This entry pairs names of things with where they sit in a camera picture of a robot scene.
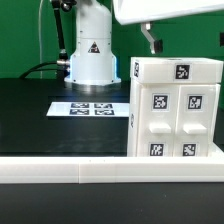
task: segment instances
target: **white box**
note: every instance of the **white box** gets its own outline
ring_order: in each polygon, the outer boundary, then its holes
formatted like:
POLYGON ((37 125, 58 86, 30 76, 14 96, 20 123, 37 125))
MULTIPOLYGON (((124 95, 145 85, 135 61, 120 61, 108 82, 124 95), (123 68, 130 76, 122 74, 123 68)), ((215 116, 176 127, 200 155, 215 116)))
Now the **white box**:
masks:
POLYGON ((132 58, 128 156, 208 156, 223 62, 132 58))

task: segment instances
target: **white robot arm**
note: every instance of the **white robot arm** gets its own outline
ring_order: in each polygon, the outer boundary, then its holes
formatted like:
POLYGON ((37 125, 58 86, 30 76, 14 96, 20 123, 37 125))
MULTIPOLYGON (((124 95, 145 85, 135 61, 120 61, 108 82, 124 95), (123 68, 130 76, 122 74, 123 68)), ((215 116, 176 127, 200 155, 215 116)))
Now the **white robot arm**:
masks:
POLYGON ((72 5, 76 5, 77 9, 76 51, 69 62, 65 62, 70 66, 65 85, 87 91, 101 91, 107 87, 119 86, 121 80, 116 74, 116 57, 111 52, 110 11, 96 0, 59 2, 65 11, 69 11, 72 5))

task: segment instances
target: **black cable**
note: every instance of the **black cable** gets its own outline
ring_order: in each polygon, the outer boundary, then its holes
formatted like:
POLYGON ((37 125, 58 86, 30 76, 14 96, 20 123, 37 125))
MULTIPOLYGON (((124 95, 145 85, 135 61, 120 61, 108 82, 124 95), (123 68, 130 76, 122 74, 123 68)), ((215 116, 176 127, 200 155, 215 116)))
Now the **black cable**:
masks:
MULTIPOLYGON (((67 5, 69 8, 72 7, 72 5, 75 5, 76 1, 73 2, 69 1, 69 5, 67 5)), ((54 17, 56 22, 56 28, 57 28, 57 36, 58 36, 58 44, 59 44, 59 58, 67 60, 68 54, 65 49, 65 42, 64 42, 64 34, 62 29, 62 22, 61 22, 61 14, 60 14, 60 8, 61 8, 61 1, 59 0, 51 0, 52 7, 54 9, 54 17)))
POLYGON ((29 71, 26 72, 26 73, 27 73, 26 76, 28 76, 28 75, 29 75, 30 73, 32 73, 32 72, 42 72, 42 71, 64 71, 64 69, 57 69, 57 68, 43 68, 43 69, 29 70, 29 71))
POLYGON ((22 75, 19 76, 20 79, 25 79, 31 72, 33 71, 37 71, 38 68, 41 68, 43 66, 47 66, 47 65, 54 65, 57 64, 56 61, 50 61, 50 62, 44 62, 41 63, 39 65, 34 66, 33 68, 29 69, 28 71, 24 72, 22 75))

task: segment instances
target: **paper sheet with markers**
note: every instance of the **paper sheet with markers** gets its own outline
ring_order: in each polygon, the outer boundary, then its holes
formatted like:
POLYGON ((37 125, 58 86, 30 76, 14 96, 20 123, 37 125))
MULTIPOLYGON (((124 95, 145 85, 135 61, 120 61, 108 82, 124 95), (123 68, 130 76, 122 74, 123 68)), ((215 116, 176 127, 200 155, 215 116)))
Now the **paper sheet with markers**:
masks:
POLYGON ((47 116, 128 117, 129 103, 52 102, 47 116))

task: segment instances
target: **warning label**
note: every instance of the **warning label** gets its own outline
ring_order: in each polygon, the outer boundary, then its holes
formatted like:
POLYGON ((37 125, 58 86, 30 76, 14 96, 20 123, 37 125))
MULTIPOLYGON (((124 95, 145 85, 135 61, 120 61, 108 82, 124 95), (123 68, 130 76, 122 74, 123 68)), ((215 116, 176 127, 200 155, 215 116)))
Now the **warning label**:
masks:
POLYGON ((96 42, 93 43, 93 45, 91 46, 91 48, 88 51, 89 53, 100 53, 100 50, 96 44, 96 42))

